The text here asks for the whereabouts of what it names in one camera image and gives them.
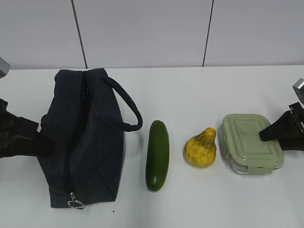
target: bag handle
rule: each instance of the bag handle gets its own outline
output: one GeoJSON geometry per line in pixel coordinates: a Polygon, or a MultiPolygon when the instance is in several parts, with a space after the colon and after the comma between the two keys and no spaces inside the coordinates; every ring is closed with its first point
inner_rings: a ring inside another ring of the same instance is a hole
{"type": "Polygon", "coordinates": [[[104,75],[101,75],[100,78],[105,83],[107,83],[110,87],[112,87],[119,94],[119,96],[126,102],[126,104],[131,108],[131,110],[136,115],[138,124],[130,125],[129,123],[122,122],[116,118],[113,118],[112,116],[109,116],[107,113],[100,111],[95,111],[95,119],[101,120],[113,127],[119,128],[124,132],[133,132],[141,129],[143,124],[143,118],[140,112],[138,111],[136,104],[134,103],[132,98],[114,79],[104,75]]]}

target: navy blue bag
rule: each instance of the navy blue bag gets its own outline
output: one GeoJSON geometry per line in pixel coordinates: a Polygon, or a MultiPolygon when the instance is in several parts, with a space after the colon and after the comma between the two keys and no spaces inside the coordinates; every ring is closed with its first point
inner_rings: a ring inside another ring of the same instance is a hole
{"type": "Polygon", "coordinates": [[[143,119],[125,90],[103,68],[60,70],[41,133],[55,143],[54,154],[38,157],[49,185],[52,208],[77,209],[115,201],[123,163],[124,131],[137,131],[143,119]],[[124,123],[113,89],[135,113],[124,123]]]}

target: green cucumber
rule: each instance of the green cucumber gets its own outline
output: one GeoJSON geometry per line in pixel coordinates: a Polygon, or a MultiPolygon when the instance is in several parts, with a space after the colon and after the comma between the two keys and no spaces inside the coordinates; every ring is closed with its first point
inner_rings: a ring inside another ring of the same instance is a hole
{"type": "Polygon", "coordinates": [[[146,163],[146,184],[150,191],[158,191],[166,181],[169,150],[166,125],[160,120],[155,120],[150,127],[146,163]]]}

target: yellow gourd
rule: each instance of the yellow gourd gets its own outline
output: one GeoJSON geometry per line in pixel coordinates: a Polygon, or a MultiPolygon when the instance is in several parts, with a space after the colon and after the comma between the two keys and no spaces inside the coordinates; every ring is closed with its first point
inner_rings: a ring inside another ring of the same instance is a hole
{"type": "Polygon", "coordinates": [[[217,147],[215,145],[216,130],[208,127],[201,134],[189,139],[185,145],[184,157],[192,165],[208,167],[215,161],[217,147]]]}

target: glass food container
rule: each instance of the glass food container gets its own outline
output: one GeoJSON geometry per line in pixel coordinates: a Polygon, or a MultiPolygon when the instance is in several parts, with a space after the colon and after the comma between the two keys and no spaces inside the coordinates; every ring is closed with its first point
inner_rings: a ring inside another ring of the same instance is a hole
{"type": "Polygon", "coordinates": [[[269,125],[264,116],[257,114],[225,116],[221,131],[226,158],[235,172],[270,174],[283,166],[284,154],[278,140],[260,140],[259,132],[269,125]]]}

